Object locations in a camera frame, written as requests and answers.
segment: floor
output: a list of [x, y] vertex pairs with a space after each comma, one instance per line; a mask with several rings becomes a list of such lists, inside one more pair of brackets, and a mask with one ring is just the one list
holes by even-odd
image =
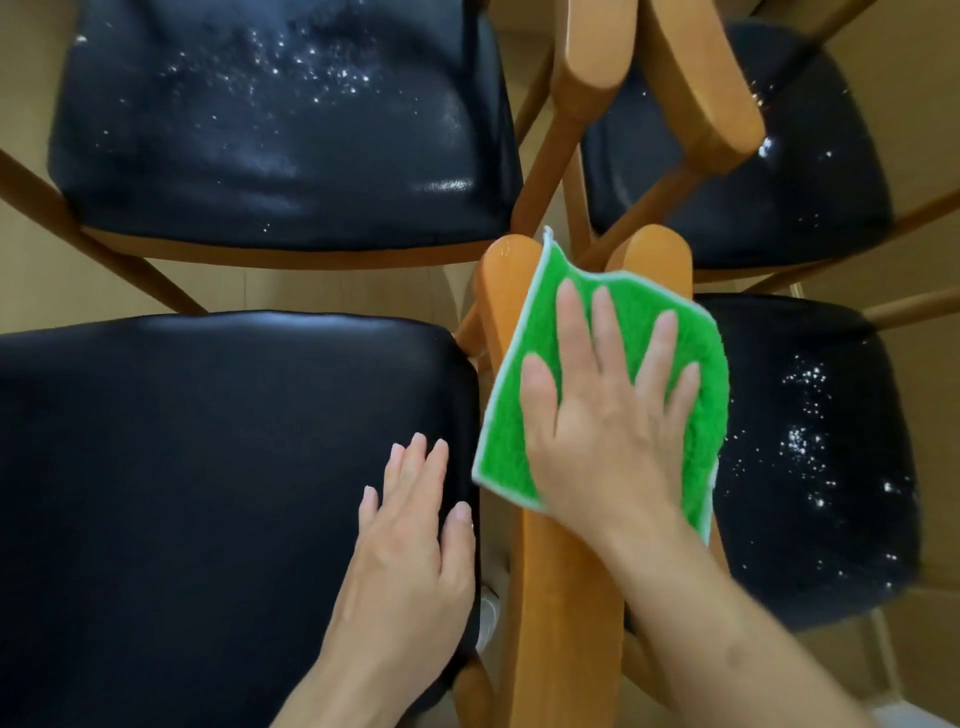
[[[73, 0], [6, 0], [0, 9], [0, 147], [45, 176], [45, 147], [60, 64], [73, 41]], [[501, 53], [511, 104], [518, 108], [545, 51], [540, 36], [503, 34]], [[541, 115], [521, 149], [528, 170], [545, 133]], [[546, 224], [566, 240], [563, 195]], [[0, 204], [0, 332], [165, 312], [124, 281]], [[469, 300], [472, 264], [394, 271], [291, 272], [156, 263], [210, 311], [277, 308], [404, 316], [455, 328]], [[485, 580], [505, 595], [510, 511], [483, 494]], [[853, 694], [869, 699], [890, 690], [876, 620], [853, 619], [804, 636], [804, 644]], [[499, 641], [485, 654], [498, 672]], [[446, 700], [420, 724], [456, 725]], [[679, 721], [624, 681], [619, 728], [671, 726]]]

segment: leather surface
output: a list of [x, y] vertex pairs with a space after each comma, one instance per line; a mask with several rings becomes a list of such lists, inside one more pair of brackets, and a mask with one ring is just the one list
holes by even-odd
[[461, 0], [84, 0], [50, 176], [92, 228], [360, 251], [494, 239], [521, 182]]
[[730, 361], [713, 506], [733, 577], [795, 630], [896, 595], [917, 573], [919, 506], [879, 337], [829, 303], [698, 301]]
[[[728, 27], [767, 136], [725, 177], [711, 177], [665, 225], [700, 269], [790, 265], [877, 244], [892, 212], [874, 142], [833, 60], [793, 31], [757, 20]], [[684, 157], [634, 68], [581, 145], [593, 226], [605, 232]]]
[[[449, 332], [397, 319], [0, 336], [0, 725], [265, 728], [319, 653], [391, 444], [444, 437], [442, 516], [478, 515], [477, 397]], [[416, 710], [477, 630], [474, 603]]]

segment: green microfiber towel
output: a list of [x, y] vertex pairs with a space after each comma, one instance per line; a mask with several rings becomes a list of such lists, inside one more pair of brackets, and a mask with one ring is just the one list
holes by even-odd
[[539, 354], [553, 372], [562, 396], [556, 296], [557, 288], [567, 278], [573, 280], [580, 292], [588, 321], [593, 291], [600, 285], [610, 289], [623, 332], [631, 380], [636, 377], [646, 353], [657, 316], [670, 308], [677, 312], [679, 336], [668, 391], [672, 391], [681, 369], [689, 362], [700, 362], [701, 372], [700, 395], [684, 439], [682, 507], [687, 521], [706, 540], [717, 454], [727, 432], [730, 399], [727, 357], [716, 323], [701, 306], [640, 276], [625, 271], [594, 274], [575, 268], [553, 241], [549, 228], [544, 231], [540, 264], [487, 404], [473, 460], [474, 481], [513, 503], [544, 510], [524, 447], [520, 369], [527, 353]]

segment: seat cushion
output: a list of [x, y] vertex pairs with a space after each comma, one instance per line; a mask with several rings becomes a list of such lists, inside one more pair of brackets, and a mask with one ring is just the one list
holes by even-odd
[[[757, 153], [668, 217], [700, 269], [779, 266], [862, 251], [892, 213], [874, 142], [836, 63], [756, 20], [728, 37], [767, 127]], [[581, 146], [590, 220], [604, 232], [684, 157], [634, 68]]]
[[49, 171], [84, 225], [362, 251], [496, 238], [521, 186], [461, 0], [84, 0]]
[[699, 299], [730, 360], [713, 505], [731, 574], [791, 629], [857, 614], [917, 573], [910, 440], [890, 362], [856, 311]]
[[[269, 725], [317, 658], [391, 444], [445, 438], [442, 516], [477, 513], [478, 428], [476, 374], [426, 324], [251, 312], [0, 337], [0, 724]], [[474, 603], [416, 710], [477, 631]]]

